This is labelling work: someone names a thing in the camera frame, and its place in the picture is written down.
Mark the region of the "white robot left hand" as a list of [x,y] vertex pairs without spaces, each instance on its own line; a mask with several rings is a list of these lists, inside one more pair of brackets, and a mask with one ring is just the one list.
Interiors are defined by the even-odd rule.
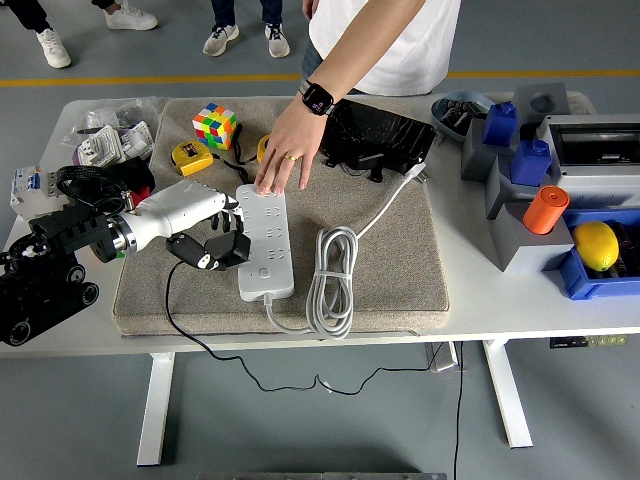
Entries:
[[[186,234],[209,220],[213,228],[223,219],[223,234],[200,244]],[[119,228],[123,250],[137,252],[162,237],[166,249],[184,263],[201,270],[224,271],[248,260],[251,240],[244,234],[239,202],[205,184],[182,180],[139,203],[133,213],[122,213]]]

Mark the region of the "person's left hand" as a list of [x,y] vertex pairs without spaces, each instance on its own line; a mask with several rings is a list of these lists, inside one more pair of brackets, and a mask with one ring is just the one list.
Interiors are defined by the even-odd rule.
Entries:
[[259,195],[282,194],[296,166],[300,167],[299,189],[307,187],[326,121],[303,104],[300,93],[295,95],[272,128],[254,182]]

